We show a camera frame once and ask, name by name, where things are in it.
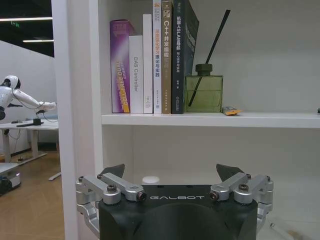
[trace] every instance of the white round knob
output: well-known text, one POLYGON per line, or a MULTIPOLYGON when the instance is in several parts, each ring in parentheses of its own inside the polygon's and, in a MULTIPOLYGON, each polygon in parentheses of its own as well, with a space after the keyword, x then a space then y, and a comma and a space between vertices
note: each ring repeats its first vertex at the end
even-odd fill
POLYGON ((157 176, 145 176, 142 178, 143 185, 159 185, 160 178, 157 176))

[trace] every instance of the purple book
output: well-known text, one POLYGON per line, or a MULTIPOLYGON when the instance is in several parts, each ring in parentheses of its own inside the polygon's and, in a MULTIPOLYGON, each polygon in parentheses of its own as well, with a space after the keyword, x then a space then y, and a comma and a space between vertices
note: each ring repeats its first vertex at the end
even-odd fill
POLYGON ((130 113, 129 35, 133 31, 128 20, 110 22, 113 113, 130 113))

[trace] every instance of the bookshelf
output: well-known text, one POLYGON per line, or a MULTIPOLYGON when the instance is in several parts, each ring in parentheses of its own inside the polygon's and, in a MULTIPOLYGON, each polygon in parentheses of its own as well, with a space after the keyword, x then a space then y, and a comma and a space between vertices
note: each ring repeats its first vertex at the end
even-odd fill
MULTIPOLYGON (((200 21, 195 63, 205 60, 231 9, 211 63, 224 75, 223 105, 244 110, 239 116, 112 113, 109 22, 129 19, 141 33, 151 1, 52 1, 66 239, 94 239, 73 210, 77 176, 120 163, 135 183, 146 175, 162 184, 218 183, 216 163, 268 174, 275 182, 271 216, 317 239, 318 2, 190 2, 200 21)), ((257 239, 281 239, 265 226, 257 239)))
POLYGON ((101 116, 102 125, 242 127, 242 128, 320 128, 317 113, 243 112, 237 116, 222 113, 137 114, 113 113, 101 116))

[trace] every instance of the white shelf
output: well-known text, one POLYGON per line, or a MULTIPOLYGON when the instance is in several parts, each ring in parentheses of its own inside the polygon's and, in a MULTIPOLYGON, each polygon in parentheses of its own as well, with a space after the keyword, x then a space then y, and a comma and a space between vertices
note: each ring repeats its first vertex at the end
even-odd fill
POLYGON ((249 128, 320 128, 317 113, 243 112, 237 116, 222 113, 123 114, 101 116, 102 125, 249 127, 249 128))

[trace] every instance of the small yellow package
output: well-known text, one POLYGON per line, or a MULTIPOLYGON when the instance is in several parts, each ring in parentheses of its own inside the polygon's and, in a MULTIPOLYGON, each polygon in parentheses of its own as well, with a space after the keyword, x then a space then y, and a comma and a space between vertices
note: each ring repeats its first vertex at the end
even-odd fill
POLYGON ((222 108, 222 112, 224 115, 227 115, 227 116, 234 116, 234 115, 237 115, 238 113, 241 113, 242 110, 239 110, 239 109, 236 109, 232 106, 224 106, 222 108))

